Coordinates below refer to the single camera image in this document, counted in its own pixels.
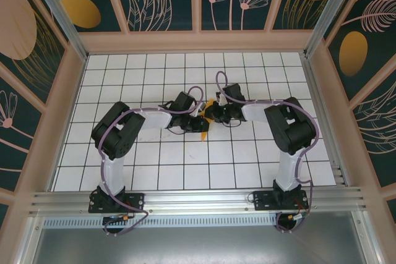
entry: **mounting plate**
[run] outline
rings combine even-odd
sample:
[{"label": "mounting plate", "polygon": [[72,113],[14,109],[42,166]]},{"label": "mounting plate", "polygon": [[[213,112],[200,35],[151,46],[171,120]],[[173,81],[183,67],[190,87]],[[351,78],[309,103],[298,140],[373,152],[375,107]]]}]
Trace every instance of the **mounting plate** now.
[{"label": "mounting plate", "polygon": [[[279,205],[273,196],[272,190],[255,191],[252,194],[255,210],[298,210],[298,204],[295,202]],[[298,191],[296,199],[298,199],[303,207],[308,209],[307,193],[304,190]]]},{"label": "mounting plate", "polygon": [[[131,207],[143,210],[144,194],[143,193],[125,193],[122,202],[129,202]],[[89,208],[89,213],[127,213],[128,209],[116,203],[103,203],[103,196],[101,194],[92,194]]]}]

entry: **yellow circle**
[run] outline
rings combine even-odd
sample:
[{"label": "yellow circle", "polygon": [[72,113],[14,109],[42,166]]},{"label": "yellow circle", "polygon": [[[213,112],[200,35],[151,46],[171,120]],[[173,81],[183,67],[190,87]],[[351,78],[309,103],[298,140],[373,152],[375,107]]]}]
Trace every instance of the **yellow circle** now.
[{"label": "yellow circle", "polygon": [[91,0],[61,0],[74,25],[93,28],[100,23],[100,12]]},{"label": "yellow circle", "polygon": [[341,71],[352,77],[362,68],[367,56],[367,40],[363,34],[352,31],[343,39],[340,48]]},{"label": "yellow circle", "polygon": [[35,13],[28,0],[0,0],[0,53],[25,59],[36,45]]}]

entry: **wall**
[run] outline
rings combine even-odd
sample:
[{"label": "wall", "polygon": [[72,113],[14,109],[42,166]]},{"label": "wall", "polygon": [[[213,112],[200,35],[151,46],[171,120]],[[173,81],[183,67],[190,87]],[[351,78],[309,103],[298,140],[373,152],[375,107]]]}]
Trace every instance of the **wall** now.
[{"label": "wall", "polygon": [[92,53],[302,50],[328,0],[61,0]]},{"label": "wall", "polygon": [[0,7],[0,254],[10,263],[51,177],[82,60],[40,0]]},{"label": "wall", "polygon": [[389,259],[396,258],[396,2],[348,0],[313,56],[353,185]]}]

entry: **enclosure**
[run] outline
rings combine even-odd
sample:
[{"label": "enclosure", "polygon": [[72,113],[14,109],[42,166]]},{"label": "enclosure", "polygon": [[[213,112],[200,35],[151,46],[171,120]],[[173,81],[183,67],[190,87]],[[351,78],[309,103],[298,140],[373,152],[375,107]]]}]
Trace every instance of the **enclosure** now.
[{"label": "enclosure", "polygon": [[[1,263],[395,261],[395,0],[0,3]],[[245,100],[294,97],[317,124],[305,226],[283,234],[281,209],[249,198],[282,163],[270,124],[212,121],[139,132],[122,179],[148,217],[106,237],[108,214],[88,212],[94,127],[118,101],[157,107],[193,86],[208,107],[219,71]]]}]

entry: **white grid floor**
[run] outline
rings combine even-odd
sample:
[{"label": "white grid floor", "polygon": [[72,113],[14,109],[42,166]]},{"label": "white grid floor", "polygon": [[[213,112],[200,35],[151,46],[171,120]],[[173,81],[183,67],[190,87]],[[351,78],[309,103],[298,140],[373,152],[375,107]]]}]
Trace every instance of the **white grid floor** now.
[{"label": "white grid floor", "polygon": [[[193,85],[215,99],[215,74],[225,70],[246,99],[294,96],[316,117],[298,53],[191,53],[90,56],[53,183],[54,191],[93,190],[100,157],[90,139],[94,125],[121,100],[132,108],[176,99]],[[199,97],[199,91],[192,91]],[[301,179],[335,185],[322,135],[305,157]],[[212,123],[207,139],[142,130],[127,154],[127,190],[235,189],[271,187],[279,149],[268,124],[243,122],[228,128]]]}]

